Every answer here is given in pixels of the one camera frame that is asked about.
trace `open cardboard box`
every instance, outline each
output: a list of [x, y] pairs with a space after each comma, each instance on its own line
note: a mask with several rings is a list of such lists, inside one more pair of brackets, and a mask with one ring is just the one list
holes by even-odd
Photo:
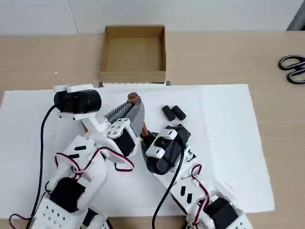
[[105, 27], [101, 77], [103, 83], [164, 83], [165, 27]]

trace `scissors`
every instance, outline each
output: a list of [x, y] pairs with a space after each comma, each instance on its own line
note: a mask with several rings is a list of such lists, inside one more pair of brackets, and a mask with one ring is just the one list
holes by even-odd
[[[284, 65], [284, 62], [286, 60], [297, 60], [297, 63], [293, 63], [291, 65]], [[295, 71], [288, 73], [287, 75], [287, 80], [290, 83], [293, 84], [305, 84], [305, 80], [296, 80], [294, 79], [295, 76], [300, 75], [305, 73], [305, 57], [300, 56], [300, 55], [288, 55], [280, 59], [278, 62], [278, 67], [283, 70], [292, 70], [294, 69]]]

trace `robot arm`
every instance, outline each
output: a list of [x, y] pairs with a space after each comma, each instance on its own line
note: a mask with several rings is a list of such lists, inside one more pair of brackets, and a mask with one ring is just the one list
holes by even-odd
[[[86, 134], [76, 136], [62, 153], [56, 153], [58, 169], [46, 186], [46, 194], [35, 214], [34, 229], [108, 229], [103, 212], [88, 209], [106, 182], [105, 160], [126, 171], [128, 159], [137, 150], [144, 123], [144, 106], [137, 94], [108, 113], [99, 123], [96, 112], [102, 100], [92, 85], [64, 85], [54, 88], [59, 118], [81, 120]], [[79, 183], [87, 180], [86, 186]]]
[[[142, 135], [142, 153], [147, 168], [165, 187], [179, 169], [171, 196], [187, 215], [188, 229], [252, 229], [236, 199], [220, 182], [213, 180], [188, 146], [190, 133], [181, 125], [167, 126], [160, 133]], [[178, 168], [184, 151], [182, 166]]]

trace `white bracket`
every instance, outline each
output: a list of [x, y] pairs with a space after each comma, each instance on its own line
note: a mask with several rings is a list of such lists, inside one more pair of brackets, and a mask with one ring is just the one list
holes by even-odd
[[177, 137], [177, 131], [173, 129], [163, 129], [158, 136], [155, 138], [155, 140], [152, 142], [151, 146], [148, 148], [146, 151], [147, 156], [155, 157], [157, 159], [160, 159], [164, 156], [165, 150], [162, 149], [161, 147], [155, 146], [155, 142], [159, 137], [164, 137], [165, 139], [168, 140], [174, 140]]

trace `table surface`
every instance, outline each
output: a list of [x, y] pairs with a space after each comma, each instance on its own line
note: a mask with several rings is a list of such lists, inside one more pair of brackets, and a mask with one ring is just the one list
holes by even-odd
[[[288, 83], [276, 66], [284, 55], [305, 54], [304, 41], [304, 32], [166, 34], [167, 80], [172, 84], [249, 85], [275, 198], [275, 212], [248, 215], [254, 228], [305, 225], [305, 87]], [[101, 34], [0, 37], [0, 91], [70, 83], [97, 86], [101, 50]], [[150, 229], [150, 220], [111, 222], [114, 228]], [[159, 229], [182, 224], [182, 217], [157, 219]], [[7, 220], [0, 220], [0, 228], [10, 228]]]

